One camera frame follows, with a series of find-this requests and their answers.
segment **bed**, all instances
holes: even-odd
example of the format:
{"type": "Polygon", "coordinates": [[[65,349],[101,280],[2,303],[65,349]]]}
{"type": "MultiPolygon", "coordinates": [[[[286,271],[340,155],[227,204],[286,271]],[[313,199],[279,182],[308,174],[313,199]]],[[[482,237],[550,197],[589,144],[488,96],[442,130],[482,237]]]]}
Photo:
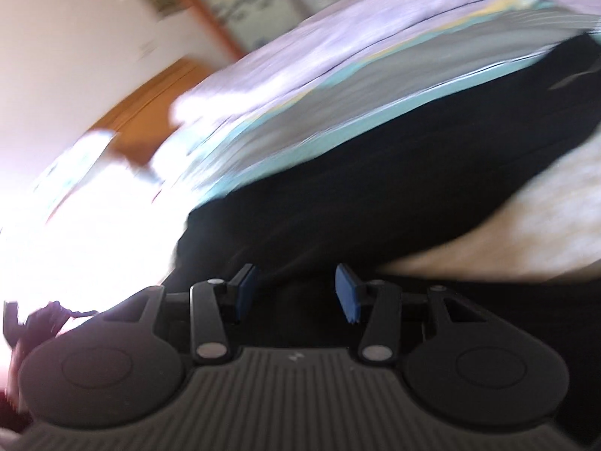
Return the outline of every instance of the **bed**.
{"type": "Polygon", "coordinates": [[[594,278],[600,49],[601,0],[343,0],[208,77],[181,61],[38,180],[4,295],[104,310],[247,262],[594,278]]]}

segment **silver screw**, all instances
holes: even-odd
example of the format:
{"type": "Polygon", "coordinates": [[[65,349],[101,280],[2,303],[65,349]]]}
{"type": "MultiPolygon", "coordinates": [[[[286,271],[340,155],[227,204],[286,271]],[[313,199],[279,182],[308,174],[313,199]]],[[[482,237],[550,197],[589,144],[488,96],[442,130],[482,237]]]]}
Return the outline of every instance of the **silver screw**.
{"type": "Polygon", "coordinates": [[[227,348],[221,343],[204,343],[196,348],[196,354],[207,360],[215,360],[226,353],[227,348]]]}
{"type": "Polygon", "coordinates": [[[363,352],[363,357],[370,361],[386,361],[393,355],[393,350],[387,346],[367,346],[363,352]]]}

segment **ribbed gray surface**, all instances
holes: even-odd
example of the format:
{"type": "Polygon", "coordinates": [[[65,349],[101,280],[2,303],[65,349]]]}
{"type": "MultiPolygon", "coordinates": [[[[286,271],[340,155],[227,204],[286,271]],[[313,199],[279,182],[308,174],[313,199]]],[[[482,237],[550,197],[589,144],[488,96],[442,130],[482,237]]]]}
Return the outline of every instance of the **ribbed gray surface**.
{"type": "Polygon", "coordinates": [[[204,367],[169,406],[109,431],[40,424],[14,451],[572,451],[551,426],[475,434],[439,422],[411,401],[389,370],[343,349],[246,349],[204,367]]]}

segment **teal fabric edge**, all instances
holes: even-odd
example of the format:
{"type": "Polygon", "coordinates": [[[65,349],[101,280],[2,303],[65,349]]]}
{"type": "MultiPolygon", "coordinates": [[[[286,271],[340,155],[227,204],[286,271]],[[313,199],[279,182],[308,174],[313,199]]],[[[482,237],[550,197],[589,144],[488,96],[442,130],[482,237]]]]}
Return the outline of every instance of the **teal fabric edge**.
{"type": "MultiPolygon", "coordinates": [[[[524,1],[524,3],[529,5],[529,7],[528,7],[529,10],[538,10],[538,9],[543,9],[543,8],[557,7],[557,4],[551,0],[523,0],[523,1],[524,1]]],[[[414,37],[408,41],[402,42],[402,43],[395,45],[387,50],[381,51],[375,56],[372,56],[370,58],[365,58],[364,60],[362,60],[360,62],[348,64],[343,69],[335,72],[332,76],[328,77],[325,81],[318,84],[315,88],[309,90],[308,93],[313,93],[313,92],[319,90],[320,88],[332,88],[332,87],[342,83],[346,79],[350,78],[351,76],[353,76],[360,69],[364,68],[365,66],[368,66],[369,64],[371,64],[379,59],[383,59],[387,56],[390,56],[392,54],[400,52],[404,49],[408,49],[415,45],[419,45],[423,42],[434,39],[435,37],[438,37],[440,35],[447,34],[447,33],[455,33],[460,30],[467,29],[468,27],[471,27],[473,25],[476,25],[476,24],[479,24],[482,22],[486,22],[486,21],[490,21],[490,20],[494,20],[495,18],[497,18],[500,15],[506,14],[508,12],[513,12],[513,11],[517,11],[516,7],[510,6],[503,10],[500,10],[498,12],[490,13],[488,15],[482,15],[480,17],[468,18],[468,20],[466,20],[465,22],[463,22],[462,24],[459,24],[457,26],[449,27],[449,28],[443,29],[443,30],[431,30],[429,32],[425,32],[425,33],[418,35],[417,37],[414,37]]],[[[241,123],[236,125],[234,130],[230,131],[229,134],[227,134],[226,137],[224,137],[224,138],[219,138],[219,137],[214,137],[212,139],[208,138],[208,140],[202,146],[203,149],[208,149],[208,151],[205,151],[205,154],[203,154],[199,158],[200,159],[207,158],[209,155],[212,154],[212,152],[218,146],[224,145],[224,144],[230,144],[231,141],[233,141],[235,138],[237,138],[241,133],[248,132],[250,130],[256,129],[257,127],[260,127],[268,120],[271,120],[273,117],[281,114],[285,110],[292,107],[297,101],[298,101],[297,99],[291,98],[287,103],[279,105],[278,107],[276,107],[272,110],[269,110],[268,112],[265,112],[264,114],[260,115],[259,117],[249,118],[247,120],[242,121],[241,123]]]]}
{"type": "MultiPolygon", "coordinates": [[[[591,32],[590,35],[601,45],[601,31],[591,32]]],[[[541,59],[545,54],[545,51],[541,51],[523,58],[493,65],[450,82],[442,83],[423,92],[405,97],[386,107],[381,107],[362,117],[357,117],[350,122],[341,124],[335,129],[310,137],[301,144],[272,155],[240,173],[224,175],[209,187],[208,190],[203,192],[202,196],[197,199],[196,206],[199,207],[210,200],[224,197],[241,186],[286,170],[291,165],[300,164],[319,157],[340,144],[430,101],[527,68],[541,59]]]]}

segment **gray fabric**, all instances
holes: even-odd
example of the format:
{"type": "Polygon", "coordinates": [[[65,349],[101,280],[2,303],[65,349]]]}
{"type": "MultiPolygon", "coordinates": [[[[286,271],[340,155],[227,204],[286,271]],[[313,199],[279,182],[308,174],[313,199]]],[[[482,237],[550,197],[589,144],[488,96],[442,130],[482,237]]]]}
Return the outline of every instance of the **gray fabric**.
{"type": "Polygon", "coordinates": [[[557,44],[594,29],[598,21],[598,15],[558,8],[524,10],[440,34],[369,63],[335,86],[313,90],[265,123],[222,143],[209,157],[192,164],[182,180],[210,185],[378,107],[557,44]]]}

